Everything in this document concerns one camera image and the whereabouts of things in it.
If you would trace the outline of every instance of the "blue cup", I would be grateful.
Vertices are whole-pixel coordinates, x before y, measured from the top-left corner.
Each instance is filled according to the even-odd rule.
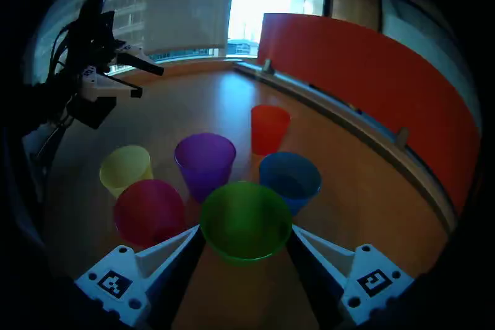
[[[277,192],[294,216],[320,191],[321,175],[303,156],[277,152],[261,161],[259,183]]]

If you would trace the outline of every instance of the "orange partition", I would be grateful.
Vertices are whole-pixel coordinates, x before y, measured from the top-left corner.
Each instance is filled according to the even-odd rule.
[[[427,60],[395,40],[341,20],[265,14],[258,61],[360,108],[430,167],[460,213],[480,135],[454,87]]]

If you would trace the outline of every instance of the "wooden floor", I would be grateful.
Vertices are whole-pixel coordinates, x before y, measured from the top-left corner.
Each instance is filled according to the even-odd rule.
[[[114,199],[100,184],[103,158],[138,144],[152,157],[155,178],[187,201],[190,226],[199,206],[174,162],[184,137],[215,132],[237,148],[231,180],[257,180],[261,158],[251,155],[250,110],[260,103],[286,108],[292,122],[281,150],[313,161],[322,191],[295,224],[353,250],[370,243],[409,275],[432,266],[447,236],[426,201],[366,144],[307,106],[233,71],[171,77],[148,85],[141,99],[119,102],[94,131],[74,122],[49,179],[45,240],[54,272],[76,278],[118,244]],[[206,247],[176,317],[178,329],[317,328],[286,251],[259,264],[229,266]]]

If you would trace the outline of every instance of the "yellow cup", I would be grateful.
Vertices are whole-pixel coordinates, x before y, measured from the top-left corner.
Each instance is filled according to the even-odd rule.
[[[100,181],[115,198],[131,184],[144,179],[153,179],[151,157],[138,145],[120,147],[101,163]]]

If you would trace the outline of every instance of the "window blind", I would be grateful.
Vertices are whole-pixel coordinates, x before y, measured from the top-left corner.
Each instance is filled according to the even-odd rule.
[[[84,0],[56,0],[40,28],[32,53],[33,80],[44,81],[56,35],[77,18]],[[226,48],[231,0],[106,0],[114,10],[114,35],[145,53]]]

